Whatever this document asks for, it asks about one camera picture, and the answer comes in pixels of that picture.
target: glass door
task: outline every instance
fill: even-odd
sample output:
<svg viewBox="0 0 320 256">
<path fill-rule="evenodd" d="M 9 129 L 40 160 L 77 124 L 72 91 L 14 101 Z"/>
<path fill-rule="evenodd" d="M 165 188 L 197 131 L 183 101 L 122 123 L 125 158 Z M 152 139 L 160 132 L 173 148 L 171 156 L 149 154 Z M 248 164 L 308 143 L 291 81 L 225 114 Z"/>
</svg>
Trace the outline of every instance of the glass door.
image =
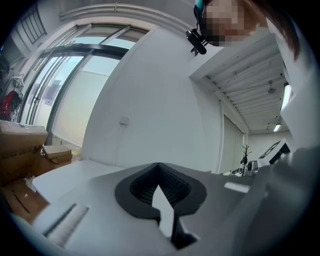
<svg viewBox="0 0 320 256">
<path fill-rule="evenodd" d="M 50 112 L 64 82 L 82 56 L 53 57 L 44 66 L 26 100 L 21 122 L 47 127 Z"/>
<path fill-rule="evenodd" d="M 82 56 L 66 57 L 51 79 L 48 81 L 45 88 L 42 88 L 42 94 L 38 105 L 35 108 L 35 114 L 32 124 L 36 126 L 47 127 L 48 119 L 57 98 L 57 95 L 65 83 L 70 73 L 76 65 L 83 59 Z"/>
</svg>

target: headset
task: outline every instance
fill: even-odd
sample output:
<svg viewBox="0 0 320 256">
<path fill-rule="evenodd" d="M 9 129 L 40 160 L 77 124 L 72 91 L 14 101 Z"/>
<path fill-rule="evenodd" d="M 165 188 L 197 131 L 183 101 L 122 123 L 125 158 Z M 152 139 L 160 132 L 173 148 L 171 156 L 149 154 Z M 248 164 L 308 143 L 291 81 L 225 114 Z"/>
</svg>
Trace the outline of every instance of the headset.
<svg viewBox="0 0 320 256">
<path fill-rule="evenodd" d="M 195 56 L 198 53 L 204 55 L 207 53 L 206 45 L 220 46 L 224 42 L 224 38 L 219 35 L 213 35 L 212 29 L 207 29 L 206 24 L 206 6 L 203 0 L 195 0 L 193 13 L 196 19 L 196 27 L 185 32 L 186 38 L 194 46 L 191 50 Z"/>
</svg>

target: cardboard box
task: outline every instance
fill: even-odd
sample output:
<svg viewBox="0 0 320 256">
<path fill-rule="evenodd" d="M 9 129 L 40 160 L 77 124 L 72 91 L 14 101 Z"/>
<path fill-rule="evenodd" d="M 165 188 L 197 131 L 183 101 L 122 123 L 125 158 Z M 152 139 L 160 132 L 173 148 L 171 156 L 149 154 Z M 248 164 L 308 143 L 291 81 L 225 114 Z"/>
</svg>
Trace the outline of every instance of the cardboard box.
<svg viewBox="0 0 320 256">
<path fill-rule="evenodd" d="M 41 154 L 40 152 L 39 154 L 37 154 L 35 158 L 31 174 L 34 175 L 35 177 L 38 177 L 54 169 L 57 169 L 62 166 L 66 166 L 81 160 L 80 156 L 74 156 L 74 155 L 71 155 L 71 156 L 72 156 L 72 159 L 70 160 L 54 163 L 52 162 L 52 160 L 47 159 L 44 153 Z"/>
<path fill-rule="evenodd" d="M 0 120 L 0 184 L 24 178 L 48 133 L 43 126 Z"/>
<path fill-rule="evenodd" d="M 71 149 L 65 145 L 43 146 L 45 157 L 55 164 L 72 159 Z"/>
</svg>

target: ceiling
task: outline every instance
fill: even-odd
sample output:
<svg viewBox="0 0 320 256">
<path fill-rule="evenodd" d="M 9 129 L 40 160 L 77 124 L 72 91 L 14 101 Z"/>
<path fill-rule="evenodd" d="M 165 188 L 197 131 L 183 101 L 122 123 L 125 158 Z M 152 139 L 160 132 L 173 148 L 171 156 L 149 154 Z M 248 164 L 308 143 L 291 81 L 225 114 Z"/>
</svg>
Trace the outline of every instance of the ceiling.
<svg viewBox="0 0 320 256">
<path fill-rule="evenodd" d="M 197 23 L 194 16 L 195 0 L 60 0 L 60 11 L 64 13 L 77 8 L 115 2 L 118 5 L 141 6 L 172 15 L 193 28 Z"/>
<path fill-rule="evenodd" d="M 231 101 L 251 134 L 273 132 L 277 123 L 283 124 L 279 131 L 288 130 L 280 116 L 284 64 L 272 33 L 221 63 L 207 77 Z M 268 93 L 270 83 L 273 94 Z"/>
</svg>

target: ceiling light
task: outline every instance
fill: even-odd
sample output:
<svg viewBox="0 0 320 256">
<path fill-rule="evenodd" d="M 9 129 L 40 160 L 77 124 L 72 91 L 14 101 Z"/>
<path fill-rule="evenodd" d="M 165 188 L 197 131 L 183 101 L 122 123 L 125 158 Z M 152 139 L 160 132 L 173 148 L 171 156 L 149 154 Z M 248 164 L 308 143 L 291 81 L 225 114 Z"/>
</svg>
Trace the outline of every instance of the ceiling light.
<svg viewBox="0 0 320 256">
<path fill-rule="evenodd" d="M 286 105 L 289 103 L 289 100 L 291 98 L 291 94 L 292 94 L 292 89 L 290 84 L 287 84 L 284 87 L 284 94 L 283 94 L 283 99 L 282 99 L 282 106 L 281 106 L 281 110 L 283 110 Z"/>
<path fill-rule="evenodd" d="M 277 124 L 277 125 L 275 126 L 275 128 L 274 128 L 273 131 L 274 131 L 274 132 L 277 132 L 277 131 L 279 130 L 280 126 L 281 126 L 280 124 Z"/>
</svg>

